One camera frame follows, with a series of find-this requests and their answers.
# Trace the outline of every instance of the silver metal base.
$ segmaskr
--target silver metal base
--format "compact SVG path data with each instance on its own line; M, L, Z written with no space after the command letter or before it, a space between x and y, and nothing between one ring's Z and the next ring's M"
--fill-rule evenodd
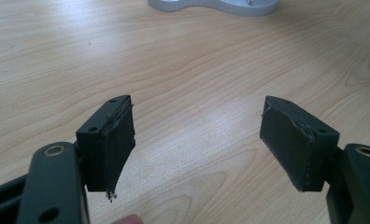
M272 13L278 0L148 0L161 11L178 11L185 7L212 7L238 16L264 16Z

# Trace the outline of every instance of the wood grain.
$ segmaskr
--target wood grain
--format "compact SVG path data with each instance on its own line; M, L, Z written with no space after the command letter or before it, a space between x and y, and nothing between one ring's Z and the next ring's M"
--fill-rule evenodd
M282 0L260 18L141 0L0 0L0 184L131 94L137 146L92 223L329 223L259 139L265 95L370 146L370 0Z

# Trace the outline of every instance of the black mounting arm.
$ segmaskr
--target black mounting arm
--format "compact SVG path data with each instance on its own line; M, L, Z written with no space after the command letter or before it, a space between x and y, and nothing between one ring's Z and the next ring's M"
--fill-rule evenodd
M129 95L104 103L77 131L75 144L39 149L28 175L0 186L0 223L90 223L84 186L111 200L135 147Z
M330 184L327 204L332 223L370 224L370 147L337 147L339 132L298 105L266 96L261 139L299 191Z

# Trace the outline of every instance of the round hole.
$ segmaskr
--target round hole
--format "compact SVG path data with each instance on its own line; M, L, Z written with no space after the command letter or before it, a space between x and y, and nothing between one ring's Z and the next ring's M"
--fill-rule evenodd
M96 127L91 127L88 131L92 133L92 132L97 131L97 128Z
M43 154L47 157L52 157L52 156L57 156L61 154L64 151L65 147L64 146L53 146L53 147L48 147L43 151Z
M327 133L327 131L326 131L325 129L317 129L317 131L318 131L319 133Z
M364 156L370 157L370 148L369 147L356 147L356 150L363 154Z
M51 208L43 212L39 216L39 222L47 223L53 221L57 216L59 216L60 211L57 208Z

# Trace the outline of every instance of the light wooden surface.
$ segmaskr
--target light wooden surface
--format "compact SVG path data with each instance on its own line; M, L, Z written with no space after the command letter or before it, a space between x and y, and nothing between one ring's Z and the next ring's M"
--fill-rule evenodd
M370 145L370 0L282 0L260 18L146 0L0 0L0 184L131 94L136 142L92 223L329 223L259 139L265 95Z

